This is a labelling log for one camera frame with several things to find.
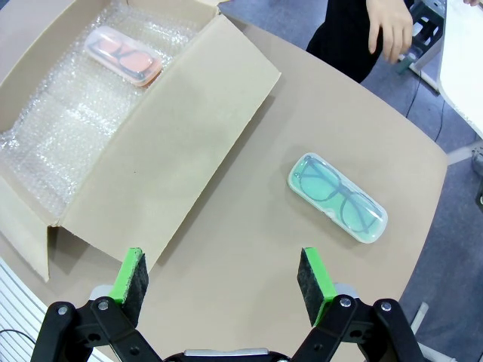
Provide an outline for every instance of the beige table surface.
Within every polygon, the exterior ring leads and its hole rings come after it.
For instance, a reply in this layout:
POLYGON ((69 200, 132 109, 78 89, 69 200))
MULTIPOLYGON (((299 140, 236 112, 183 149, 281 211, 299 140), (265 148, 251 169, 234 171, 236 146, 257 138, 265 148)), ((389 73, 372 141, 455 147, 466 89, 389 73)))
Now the beige table surface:
MULTIPOLYGON (((68 2, 11 0, 0 11, 0 79, 68 2)), ((305 246, 366 303, 399 298, 445 178, 443 151, 382 100, 293 45, 239 27, 282 76, 150 273, 139 330, 162 357, 186 348, 294 353, 310 329, 296 280, 305 246), (288 188, 304 152, 319 153, 387 209, 380 240, 360 244, 288 188)), ((44 284, 0 239, 2 258, 47 305, 80 306, 118 271, 60 230, 44 284)), ((361 361, 355 351, 341 348, 334 360, 361 361)))

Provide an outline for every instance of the glasses case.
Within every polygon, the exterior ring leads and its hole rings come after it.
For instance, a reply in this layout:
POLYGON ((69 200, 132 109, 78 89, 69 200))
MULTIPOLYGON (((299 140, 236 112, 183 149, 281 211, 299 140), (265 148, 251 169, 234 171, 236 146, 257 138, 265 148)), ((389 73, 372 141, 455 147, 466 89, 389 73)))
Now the glasses case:
POLYGON ((162 70, 161 59, 153 49, 109 26, 92 31, 84 49, 99 63, 139 87, 150 83, 162 70))
POLYGON ((386 210, 315 153, 294 165, 288 185, 357 241, 374 243, 386 228, 386 210))

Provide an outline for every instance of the black pants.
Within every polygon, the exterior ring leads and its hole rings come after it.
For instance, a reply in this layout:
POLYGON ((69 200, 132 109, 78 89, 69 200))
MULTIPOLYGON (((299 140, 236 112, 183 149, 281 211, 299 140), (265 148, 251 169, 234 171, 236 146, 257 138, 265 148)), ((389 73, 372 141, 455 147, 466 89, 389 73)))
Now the black pants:
MULTIPOLYGON (((413 3, 405 0, 408 8, 413 3)), ((376 51, 369 53, 369 27, 365 0, 329 0, 325 22, 315 32, 307 51, 360 83, 383 50, 380 32, 376 51)))

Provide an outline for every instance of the person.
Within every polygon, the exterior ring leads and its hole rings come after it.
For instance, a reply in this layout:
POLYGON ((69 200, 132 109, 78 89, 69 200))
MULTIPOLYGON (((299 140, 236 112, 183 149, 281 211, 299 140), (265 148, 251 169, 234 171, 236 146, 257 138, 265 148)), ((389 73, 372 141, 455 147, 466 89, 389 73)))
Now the person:
MULTIPOLYGON (((476 6, 479 0, 464 0, 476 6)), ((358 83, 380 54, 395 63, 412 42, 414 0, 328 0, 325 22, 307 51, 358 83)))

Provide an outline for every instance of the screw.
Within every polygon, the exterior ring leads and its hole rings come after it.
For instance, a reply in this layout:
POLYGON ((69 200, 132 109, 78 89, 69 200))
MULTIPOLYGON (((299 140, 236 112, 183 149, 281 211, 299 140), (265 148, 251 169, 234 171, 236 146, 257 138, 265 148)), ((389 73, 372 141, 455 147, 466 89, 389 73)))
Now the screw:
POLYGON ((345 308, 350 307, 350 305, 352 304, 349 298, 342 298, 339 303, 345 308))
POLYGON ((109 307, 109 303, 104 299, 99 302, 97 307, 100 311, 105 311, 109 307))
POLYGON ((59 309, 57 309, 57 313, 59 315, 64 315, 68 310, 69 309, 65 305, 62 305, 59 309))
POLYGON ((389 302, 382 302, 382 303, 380 303, 380 308, 383 311, 390 311, 392 306, 391 306, 391 303, 389 303, 389 302))

